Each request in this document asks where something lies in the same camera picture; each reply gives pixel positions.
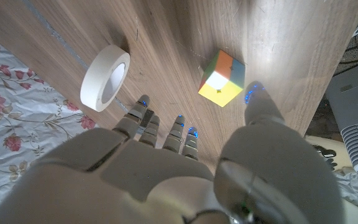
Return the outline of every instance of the floral bedsheet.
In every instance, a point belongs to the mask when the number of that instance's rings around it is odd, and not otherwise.
[[[0,45],[0,202],[36,159],[94,127]]]

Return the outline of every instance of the wooden tabletop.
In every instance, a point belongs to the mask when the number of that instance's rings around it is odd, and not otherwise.
[[[263,83],[287,125],[304,134],[357,22],[352,0],[0,0],[0,43],[78,105],[86,71],[78,58],[89,66],[109,44],[128,51],[118,100],[130,108],[150,96],[161,119],[160,144],[183,114],[185,128],[199,130],[200,161],[212,169],[231,133],[244,125],[246,108],[244,93],[223,108],[197,93],[215,53],[222,49],[243,62],[246,86]],[[115,102],[102,113],[79,107],[105,128],[124,114]]]

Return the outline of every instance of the robotic hand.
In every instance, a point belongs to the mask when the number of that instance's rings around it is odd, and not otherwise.
[[[0,223],[342,223],[322,158],[260,83],[247,92],[247,126],[224,146],[215,176],[197,161],[195,128],[178,154],[181,115],[162,149],[157,116],[133,140],[144,95],[113,130],[87,131],[41,158],[0,205]]]

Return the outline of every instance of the rubik's cube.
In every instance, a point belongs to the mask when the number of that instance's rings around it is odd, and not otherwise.
[[[244,89],[246,67],[222,50],[204,71],[198,93],[224,106]]]

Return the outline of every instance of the white tape roll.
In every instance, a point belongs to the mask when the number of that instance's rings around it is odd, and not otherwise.
[[[115,45],[100,51],[82,81],[81,102],[97,112],[106,109],[127,75],[129,60],[129,54]]]

